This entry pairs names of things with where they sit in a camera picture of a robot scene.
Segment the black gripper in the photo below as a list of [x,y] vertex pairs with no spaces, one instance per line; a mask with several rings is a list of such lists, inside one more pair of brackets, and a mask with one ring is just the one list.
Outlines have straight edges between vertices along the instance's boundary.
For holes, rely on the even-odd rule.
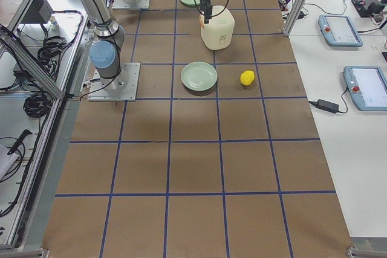
[[209,21],[212,18],[212,5],[210,0],[200,0],[201,1],[201,11],[204,15],[204,24],[209,24]]

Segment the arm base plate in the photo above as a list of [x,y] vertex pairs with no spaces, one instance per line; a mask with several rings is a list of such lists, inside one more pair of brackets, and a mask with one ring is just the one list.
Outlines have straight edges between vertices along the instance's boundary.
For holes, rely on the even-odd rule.
[[122,63],[121,73],[105,89],[109,80],[93,82],[86,98],[91,102],[120,102],[136,100],[140,63]]
[[131,5],[123,2],[123,0],[114,0],[112,4],[113,10],[147,10],[150,0],[141,0],[136,5]]

